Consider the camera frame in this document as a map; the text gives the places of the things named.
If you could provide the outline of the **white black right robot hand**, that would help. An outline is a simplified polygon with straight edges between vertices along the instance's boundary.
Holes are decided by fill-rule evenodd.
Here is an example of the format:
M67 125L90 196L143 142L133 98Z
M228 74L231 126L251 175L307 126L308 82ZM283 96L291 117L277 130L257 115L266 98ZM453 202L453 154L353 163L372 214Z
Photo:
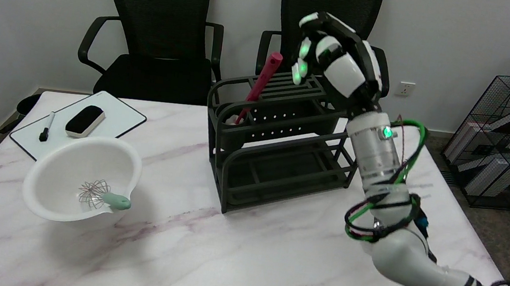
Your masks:
M382 70L368 41L328 12L305 15L298 25L303 39L290 70L293 83L322 75L335 92L329 101L350 119L381 111Z

